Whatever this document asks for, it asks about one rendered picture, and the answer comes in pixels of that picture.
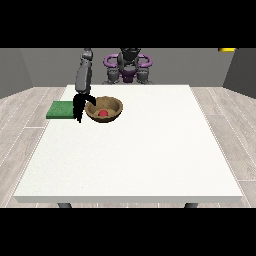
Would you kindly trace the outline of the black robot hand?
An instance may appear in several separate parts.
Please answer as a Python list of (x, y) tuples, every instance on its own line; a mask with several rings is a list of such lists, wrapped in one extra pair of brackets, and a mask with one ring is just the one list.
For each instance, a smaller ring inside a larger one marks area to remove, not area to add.
[(86, 102), (96, 105), (96, 98), (89, 94), (76, 94), (73, 98), (73, 118), (81, 122)]

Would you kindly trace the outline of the brown wooden bowl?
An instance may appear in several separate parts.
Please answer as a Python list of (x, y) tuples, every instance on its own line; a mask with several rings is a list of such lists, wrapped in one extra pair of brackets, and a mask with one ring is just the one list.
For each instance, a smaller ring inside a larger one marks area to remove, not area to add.
[[(98, 116), (100, 110), (107, 110), (108, 116)], [(96, 98), (96, 105), (87, 102), (85, 105), (86, 114), (95, 122), (108, 123), (120, 116), (123, 110), (123, 103), (114, 97), (102, 96)]]

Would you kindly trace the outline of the green square pad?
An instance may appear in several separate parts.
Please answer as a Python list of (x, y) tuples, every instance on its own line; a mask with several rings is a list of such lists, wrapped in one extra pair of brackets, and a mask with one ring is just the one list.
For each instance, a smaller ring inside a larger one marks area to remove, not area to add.
[(72, 101), (53, 101), (47, 114), (47, 119), (72, 119), (73, 102)]

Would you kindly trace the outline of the grey purple robot trunk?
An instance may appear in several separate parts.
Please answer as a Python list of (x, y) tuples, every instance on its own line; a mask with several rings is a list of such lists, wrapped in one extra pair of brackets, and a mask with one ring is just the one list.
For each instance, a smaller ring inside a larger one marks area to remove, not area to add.
[(140, 51), (140, 48), (121, 48), (118, 54), (107, 55), (103, 64), (107, 68), (108, 80), (104, 84), (117, 84), (122, 78), (126, 84), (136, 79), (140, 84), (152, 85), (153, 82), (149, 80), (152, 58)]

